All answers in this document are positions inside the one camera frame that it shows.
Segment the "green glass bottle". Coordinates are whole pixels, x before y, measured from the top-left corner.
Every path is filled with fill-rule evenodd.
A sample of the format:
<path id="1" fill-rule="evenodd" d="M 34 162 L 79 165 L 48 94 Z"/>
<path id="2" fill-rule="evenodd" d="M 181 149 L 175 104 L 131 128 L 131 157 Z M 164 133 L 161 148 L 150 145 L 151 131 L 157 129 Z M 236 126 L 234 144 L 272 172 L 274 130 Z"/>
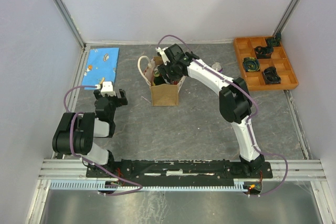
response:
<path id="1" fill-rule="evenodd" d="M 162 75 L 160 73 L 155 73 L 154 74 L 153 83 L 154 83 L 155 86 L 166 84 L 164 78 L 162 77 Z"/>

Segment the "burlap canvas bag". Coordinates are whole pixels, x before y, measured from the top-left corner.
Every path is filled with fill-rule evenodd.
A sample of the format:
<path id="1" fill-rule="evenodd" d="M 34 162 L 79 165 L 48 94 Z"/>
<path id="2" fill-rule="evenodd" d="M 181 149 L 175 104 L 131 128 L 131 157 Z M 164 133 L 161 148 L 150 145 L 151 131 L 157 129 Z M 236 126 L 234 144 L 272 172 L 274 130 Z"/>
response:
<path id="1" fill-rule="evenodd" d="M 155 86 L 153 83 L 154 69 L 162 64 L 162 58 L 155 56 L 150 59 L 148 56 L 140 56 L 138 59 L 138 71 L 149 86 L 151 92 L 151 103 L 153 106 L 178 106 L 179 105 L 179 92 L 186 79 L 182 77 L 179 82 L 172 82 Z"/>

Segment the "purple Fanta can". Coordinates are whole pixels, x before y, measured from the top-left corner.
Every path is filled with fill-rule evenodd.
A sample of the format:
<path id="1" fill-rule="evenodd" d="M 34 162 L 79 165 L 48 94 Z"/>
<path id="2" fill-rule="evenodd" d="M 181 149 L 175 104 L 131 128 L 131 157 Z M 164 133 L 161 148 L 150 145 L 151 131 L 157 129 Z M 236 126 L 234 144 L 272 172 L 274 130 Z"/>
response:
<path id="1" fill-rule="evenodd" d="M 222 65 L 221 65 L 219 62 L 215 62 L 215 63 L 213 63 L 213 64 L 211 65 L 211 67 L 212 67 L 215 71 L 217 71 L 217 72 L 219 72 L 219 73 L 222 73 L 222 71 L 223 71 L 223 67 L 222 67 Z"/>

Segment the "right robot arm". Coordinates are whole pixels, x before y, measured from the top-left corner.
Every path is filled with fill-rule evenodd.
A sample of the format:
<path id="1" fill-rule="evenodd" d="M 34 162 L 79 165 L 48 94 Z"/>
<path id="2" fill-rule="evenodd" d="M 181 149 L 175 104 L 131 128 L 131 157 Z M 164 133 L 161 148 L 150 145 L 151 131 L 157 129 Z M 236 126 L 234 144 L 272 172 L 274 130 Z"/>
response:
<path id="1" fill-rule="evenodd" d="M 233 79 L 208 66 L 192 52 L 184 52 L 173 44 L 169 47 L 156 47 L 163 63 L 158 70 L 167 81 L 177 81 L 190 77 L 206 85 L 218 95 L 219 111 L 235 132 L 239 145 L 241 172 L 246 177 L 254 177 L 265 162 L 258 150 L 253 127 L 251 125 L 251 106 L 255 104 L 242 78 Z"/>

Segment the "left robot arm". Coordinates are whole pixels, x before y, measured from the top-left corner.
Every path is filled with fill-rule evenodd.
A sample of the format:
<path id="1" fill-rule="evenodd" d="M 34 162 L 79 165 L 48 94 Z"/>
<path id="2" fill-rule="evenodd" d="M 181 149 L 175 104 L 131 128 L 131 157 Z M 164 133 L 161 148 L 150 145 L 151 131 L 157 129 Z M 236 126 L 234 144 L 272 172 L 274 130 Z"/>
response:
<path id="1" fill-rule="evenodd" d="M 94 138 L 111 138 L 115 132 L 114 116 L 117 108 L 128 105 L 123 89 L 120 96 L 102 95 L 94 91 L 96 101 L 95 111 L 86 112 L 76 119 L 75 113 L 63 114 L 53 137 L 54 152 L 64 155 L 79 155 L 87 162 L 98 164 L 98 171 L 105 177 L 112 176 L 116 164 L 111 151 L 99 147 L 93 142 Z"/>

